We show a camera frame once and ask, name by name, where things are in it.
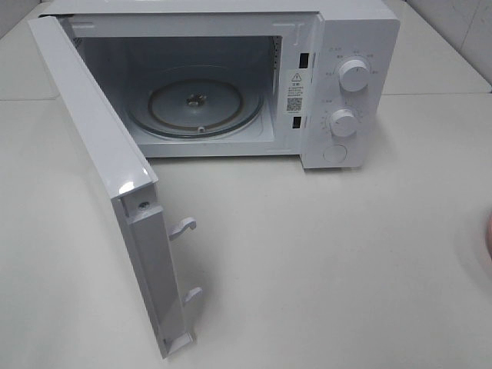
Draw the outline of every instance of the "microwave door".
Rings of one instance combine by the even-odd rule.
[[[32,20],[29,25],[78,136],[105,186],[159,349],[166,357],[191,341],[169,238],[177,237],[188,227],[194,228],[194,221],[188,218],[169,233],[166,231],[154,171],[72,44],[69,24],[62,27],[61,22],[48,16]]]

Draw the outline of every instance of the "table surface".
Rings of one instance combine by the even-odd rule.
[[[166,221],[198,220],[173,244],[180,289],[204,288],[196,342],[163,361],[67,111],[17,87],[0,101],[0,367],[490,369],[492,95],[383,96],[356,170],[152,160]]]

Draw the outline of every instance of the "qr code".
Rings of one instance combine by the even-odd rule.
[[[288,98],[287,111],[300,111],[302,109],[302,98]]]

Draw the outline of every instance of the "white microwave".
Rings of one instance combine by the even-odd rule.
[[[54,0],[29,22],[115,210],[163,357],[191,341],[147,158],[364,160],[399,21],[381,0]]]

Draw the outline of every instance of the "control knob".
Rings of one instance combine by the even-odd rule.
[[[341,109],[330,117],[331,134],[336,137],[346,138],[357,130],[359,121],[354,113],[348,109]]]
[[[338,69],[341,87],[348,92],[357,92],[369,83],[369,65],[366,61],[356,58],[346,61]]]

